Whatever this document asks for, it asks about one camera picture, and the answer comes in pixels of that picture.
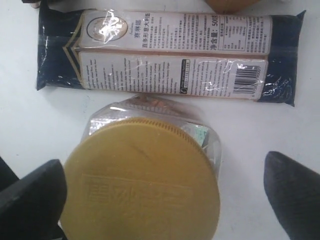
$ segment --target brown object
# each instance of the brown object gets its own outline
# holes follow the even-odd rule
[[[205,0],[217,14],[234,14],[259,0]]]
[[[220,197],[201,147],[164,121],[131,118],[83,141],[65,164],[69,240],[211,240]]]

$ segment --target jar lid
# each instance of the jar lid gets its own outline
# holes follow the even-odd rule
[[[65,164],[69,240],[211,240],[217,179],[197,142],[170,123],[130,118],[83,141]]]

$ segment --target logo emblem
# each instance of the logo emblem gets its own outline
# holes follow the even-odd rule
[[[86,27],[90,38],[104,43],[122,38],[127,31],[128,24],[117,16],[97,17]]]

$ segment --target product label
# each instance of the product label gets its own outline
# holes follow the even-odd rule
[[[267,55],[271,38],[270,16],[88,10],[80,46]]]
[[[86,89],[201,97],[261,97],[268,62],[80,52]]]

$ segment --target clear plastic film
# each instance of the clear plastic film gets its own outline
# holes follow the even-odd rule
[[[176,101],[139,94],[122,102],[112,103],[91,116],[82,140],[111,123],[131,118],[158,119],[179,127],[201,146],[216,176],[219,176],[222,157],[219,136],[201,121],[196,108]]]
[[[49,85],[294,105],[303,18],[304,12],[62,13],[42,1],[37,89]]]

